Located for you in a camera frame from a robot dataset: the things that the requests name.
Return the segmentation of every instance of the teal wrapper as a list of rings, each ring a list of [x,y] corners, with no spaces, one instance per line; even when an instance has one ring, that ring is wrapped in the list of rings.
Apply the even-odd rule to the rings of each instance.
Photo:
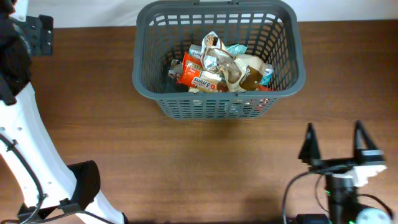
[[[266,68],[266,73],[263,75],[261,81],[260,81],[260,85],[266,86],[269,83],[269,80],[272,77],[272,74],[274,73],[274,69],[272,68],[272,65],[270,64],[266,64],[267,68]]]
[[[246,53],[246,50],[248,49],[248,47],[245,45],[241,45],[241,44],[235,44],[235,45],[226,47],[226,49],[231,56],[237,56],[239,54]]]

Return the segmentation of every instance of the black bracket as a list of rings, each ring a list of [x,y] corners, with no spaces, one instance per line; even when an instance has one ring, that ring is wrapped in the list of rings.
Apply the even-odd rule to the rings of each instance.
[[[40,209],[39,212],[37,213],[36,216],[34,216],[31,221],[32,222],[39,222],[42,221],[43,219],[47,218],[55,209],[55,207],[50,207],[50,208],[43,208]],[[17,217],[20,221],[24,221],[30,217],[30,215],[34,212],[35,207],[27,207],[25,203],[22,204],[21,208],[19,209],[19,212],[17,214]]]
[[[77,184],[72,198],[62,200],[58,206],[66,214],[84,211],[101,188],[100,171],[94,161],[69,165],[68,168],[74,173]]]
[[[329,224],[329,218],[325,214],[298,214],[295,224]]]
[[[6,105],[13,105],[17,103],[15,96],[12,94],[7,82],[5,81],[2,72],[0,71],[0,100],[3,100]]]
[[[20,38],[29,46],[31,56],[52,55],[53,50],[53,18],[39,15],[27,16],[26,22],[13,21]]]
[[[9,15],[15,11],[14,5],[16,0],[2,0],[0,2],[0,12]]]
[[[322,160],[317,136],[312,124],[308,124],[305,141],[298,155],[309,169],[325,169],[332,166],[346,165],[347,169],[354,166],[381,165],[385,162],[383,152],[376,147],[360,121],[355,123],[354,156],[352,158]]]

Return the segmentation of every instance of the orange candy wrapper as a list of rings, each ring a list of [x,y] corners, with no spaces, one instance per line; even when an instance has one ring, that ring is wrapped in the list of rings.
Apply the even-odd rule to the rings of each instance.
[[[185,53],[182,62],[182,75],[177,84],[196,88],[205,93],[222,93],[228,91],[225,77],[222,73],[204,71],[199,59]]]
[[[267,87],[262,86],[262,85],[258,85],[257,89],[260,90],[260,91],[273,91],[270,88],[267,88]]]

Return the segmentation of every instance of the white wall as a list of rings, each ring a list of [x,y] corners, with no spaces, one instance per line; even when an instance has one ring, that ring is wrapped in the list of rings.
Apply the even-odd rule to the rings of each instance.
[[[30,0],[28,15],[52,16],[55,27],[134,26],[139,11],[153,1]],[[284,1],[299,21],[398,19],[398,0]]]

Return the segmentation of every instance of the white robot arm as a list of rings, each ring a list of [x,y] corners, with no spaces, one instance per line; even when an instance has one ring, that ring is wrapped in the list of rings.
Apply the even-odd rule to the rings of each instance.
[[[56,208],[75,214],[85,223],[127,223],[100,191],[100,175],[93,161],[66,166],[37,109],[30,83],[29,54],[36,54],[18,22],[8,17],[12,1],[0,6],[0,25],[5,27],[0,44],[0,154],[15,175],[24,195],[18,217],[21,223],[42,222]],[[29,18],[30,22],[39,19]],[[52,40],[52,27],[45,27]],[[40,49],[39,53],[51,49]]]

